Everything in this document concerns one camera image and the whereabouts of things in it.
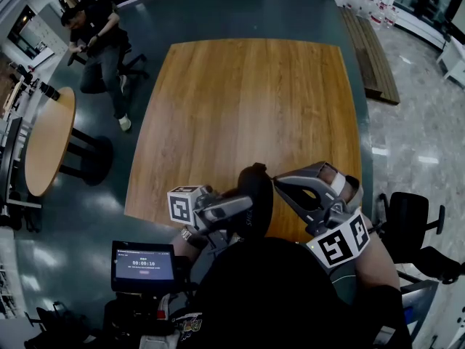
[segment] chair armrest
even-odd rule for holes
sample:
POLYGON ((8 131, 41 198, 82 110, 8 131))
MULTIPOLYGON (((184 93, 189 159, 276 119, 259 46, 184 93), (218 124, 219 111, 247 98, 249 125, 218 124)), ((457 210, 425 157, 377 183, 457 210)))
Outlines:
POLYGON ((387 200, 387 195, 385 193, 379 194, 379 199, 383 202, 384 205, 384 215, 386 216, 386 222, 388 222, 388 213, 389 213, 389 201, 387 200))
POLYGON ((82 63, 83 65, 86 64, 86 60, 82 57, 79 57, 77 53, 73 53, 71 56, 70 56, 70 59, 68 60, 68 66, 71 66, 73 64, 74 61, 77 61, 79 63, 82 63))
POLYGON ((436 229, 436 234, 440 235, 442 233, 442 229, 444 228, 444 219, 445 219, 445 207, 439 207, 439 218, 436 221, 430 222, 426 225, 426 230, 431 230, 434 228, 436 229))

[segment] person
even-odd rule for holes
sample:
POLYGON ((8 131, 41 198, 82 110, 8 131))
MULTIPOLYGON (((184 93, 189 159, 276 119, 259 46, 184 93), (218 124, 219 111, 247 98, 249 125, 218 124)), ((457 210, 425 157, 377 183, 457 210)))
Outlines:
POLYGON ((113 101, 114 116, 121 129, 131 128, 123 96, 127 77, 118 77, 118 61, 126 33, 118 27, 119 16, 109 4, 81 4, 66 10, 61 23, 71 31, 69 50, 87 53, 81 79, 83 93, 108 92, 113 101))
MULTIPOLYGON (((331 183, 335 175, 326 167, 320 178, 331 183)), ((348 202, 354 194, 346 182, 341 197, 348 202)), ((376 232, 370 237, 355 260, 352 306, 304 246, 279 238, 229 246, 192 304, 170 316, 180 331, 177 348, 411 348, 395 265, 376 232)), ((206 239, 185 228, 172 244, 194 263, 206 239)))

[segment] man sitting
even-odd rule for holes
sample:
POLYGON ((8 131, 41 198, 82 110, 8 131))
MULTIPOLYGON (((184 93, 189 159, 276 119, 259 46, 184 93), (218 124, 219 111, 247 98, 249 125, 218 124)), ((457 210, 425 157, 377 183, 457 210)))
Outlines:
POLYGON ((89 59, 84 66, 81 79, 83 93, 108 92, 123 131, 131 128, 126 114, 127 105, 123 97, 126 76, 118 77, 120 47, 126 33, 118 27, 119 16, 109 4, 91 4, 72 8, 61 17, 63 26, 71 30, 69 49, 72 53, 87 53, 89 59))

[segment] cable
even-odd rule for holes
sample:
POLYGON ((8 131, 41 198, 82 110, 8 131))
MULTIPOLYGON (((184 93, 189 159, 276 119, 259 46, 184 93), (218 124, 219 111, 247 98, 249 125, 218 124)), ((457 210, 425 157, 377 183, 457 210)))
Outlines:
POLYGON ((356 275, 355 275, 355 274, 352 274, 352 275, 350 275, 350 276, 342 276, 341 278, 336 279, 336 280, 333 282, 333 284, 335 284, 337 281, 340 281, 341 279, 349 278, 349 277, 351 277, 351 276, 356 276, 356 275))
POLYGON ((333 269, 329 272, 328 278, 330 278, 330 277, 333 275, 333 273, 334 273, 336 270, 338 270, 342 265, 343 265, 343 264, 340 264, 340 265, 337 265, 335 268, 333 268, 333 269))

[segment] round wooden table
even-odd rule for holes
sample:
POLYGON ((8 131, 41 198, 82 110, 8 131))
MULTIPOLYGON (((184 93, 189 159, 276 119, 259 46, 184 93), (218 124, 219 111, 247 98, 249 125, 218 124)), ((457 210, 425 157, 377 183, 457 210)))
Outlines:
POLYGON ((58 172, 82 178, 89 185, 98 185, 113 161, 113 146, 108 138, 93 138, 73 128, 76 114, 74 91, 65 87, 58 92, 58 100, 49 98, 37 116, 28 141, 25 178, 28 190, 34 196, 44 195, 58 172), (71 136, 87 143, 87 148, 71 143, 71 136), (62 164, 66 152, 81 157, 81 169, 62 164))

